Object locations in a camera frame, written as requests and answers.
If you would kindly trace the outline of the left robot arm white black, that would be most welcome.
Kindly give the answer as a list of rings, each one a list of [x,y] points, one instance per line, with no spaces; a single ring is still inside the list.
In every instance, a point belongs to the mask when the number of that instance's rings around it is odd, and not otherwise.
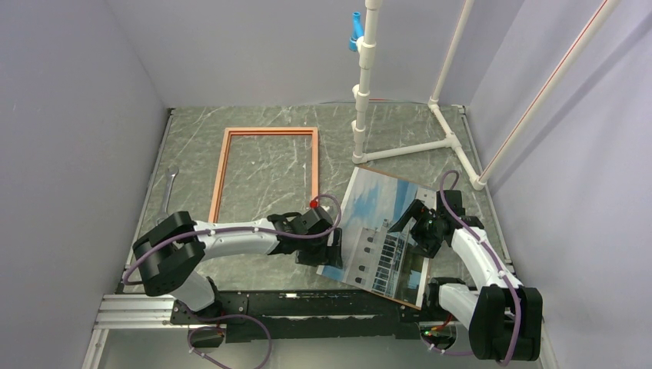
[[[168,216],[133,245],[134,272],[149,297],[171,295],[200,322],[223,311],[216,284],[196,268],[203,261],[239,254],[293,254],[298,264],[340,267],[342,230],[321,206],[304,214],[272,214],[256,221],[218,224],[195,221],[186,211]]]

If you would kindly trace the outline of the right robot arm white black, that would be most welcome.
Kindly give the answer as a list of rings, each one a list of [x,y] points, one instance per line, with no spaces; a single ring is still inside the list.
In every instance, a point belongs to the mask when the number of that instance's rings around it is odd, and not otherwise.
[[[427,315],[442,319],[449,313],[462,323],[477,359],[503,365],[537,360],[543,297],[507,269],[480,219],[466,213],[461,192],[438,191],[435,208],[414,199],[389,231],[402,231],[409,221],[414,222],[409,235],[420,256],[433,258],[446,244],[463,261],[475,286],[470,289],[459,278],[431,279],[421,304]]]

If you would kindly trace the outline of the orange wooden picture frame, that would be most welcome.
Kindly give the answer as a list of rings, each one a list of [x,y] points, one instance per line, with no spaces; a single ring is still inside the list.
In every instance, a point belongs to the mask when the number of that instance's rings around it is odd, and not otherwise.
[[[319,194],[319,134],[317,127],[242,127],[226,128],[222,140],[215,186],[212,193],[208,220],[218,222],[224,180],[228,167],[231,140],[234,136],[308,136],[311,139],[311,200]]]

